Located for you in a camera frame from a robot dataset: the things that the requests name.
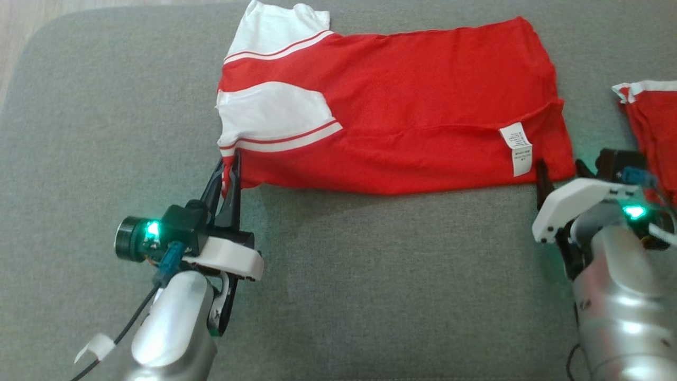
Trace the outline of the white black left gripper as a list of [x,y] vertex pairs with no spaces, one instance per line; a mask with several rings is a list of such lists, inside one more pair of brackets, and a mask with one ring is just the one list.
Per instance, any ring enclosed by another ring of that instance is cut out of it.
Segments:
[[[222,193],[222,180],[225,185],[222,207],[218,213],[218,227],[223,229],[240,228],[241,204],[241,160],[237,150],[228,172],[223,173],[223,161],[217,160],[208,179],[200,201],[206,209],[215,212]],[[211,302],[207,326],[211,335],[223,336],[230,322],[234,306],[235,293],[239,280],[256,282],[263,277],[264,260],[261,253],[247,244],[236,243],[222,237],[208,237],[199,256],[185,256],[183,261],[191,269],[208,278],[208,282],[220,279],[213,285],[214,296]]]

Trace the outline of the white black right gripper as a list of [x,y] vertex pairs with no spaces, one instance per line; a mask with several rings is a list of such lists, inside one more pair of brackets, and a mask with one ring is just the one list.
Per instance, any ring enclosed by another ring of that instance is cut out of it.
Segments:
[[574,248],[569,240],[573,222],[585,212],[607,200],[632,198],[638,186],[597,180],[582,159],[575,160],[579,178],[554,190],[544,159],[539,159],[536,169],[536,201],[539,210],[532,225],[536,242],[555,243],[565,264],[565,274],[574,280],[585,269],[585,254]]

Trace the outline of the red shorts white stripe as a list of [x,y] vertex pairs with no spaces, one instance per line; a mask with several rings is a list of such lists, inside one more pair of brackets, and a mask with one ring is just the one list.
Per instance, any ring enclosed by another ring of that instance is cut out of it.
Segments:
[[641,80],[617,84],[619,97],[648,171],[677,206],[677,80]]

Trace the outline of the red white jersey shirt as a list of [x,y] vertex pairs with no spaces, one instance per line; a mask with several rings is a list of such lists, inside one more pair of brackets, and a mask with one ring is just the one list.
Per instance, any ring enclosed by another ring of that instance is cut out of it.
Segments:
[[477,28],[342,35],[331,15],[252,0],[218,82],[222,189],[377,195],[574,173],[556,71],[522,17]]

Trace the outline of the large grey sofa seat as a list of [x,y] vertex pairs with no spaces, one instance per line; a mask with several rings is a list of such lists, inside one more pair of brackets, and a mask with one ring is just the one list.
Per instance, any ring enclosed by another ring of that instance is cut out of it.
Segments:
[[[633,149],[612,87],[677,79],[677,0],[308,0],[341,34],[527,19],[576,157]],[[219,158],[223,58],[246,3],[70,14],[26,42],[0,112],[0,381],[70,381],[152,288],[124,217],[198,198]],[[209,381],[565,381],[577,340],[531,184],[406,197],[242,195],[264,275],[237,287]]]

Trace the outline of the white tape tag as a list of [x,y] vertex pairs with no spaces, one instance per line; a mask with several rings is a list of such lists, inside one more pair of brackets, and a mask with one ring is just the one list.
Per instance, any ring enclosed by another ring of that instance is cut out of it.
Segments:
[[116,348],[117,344],[108,335],[97,333],[87,344],[77,353],[74,359],[74,364],[86,353],[91,352],[97,361],[105,359],[112,350]]

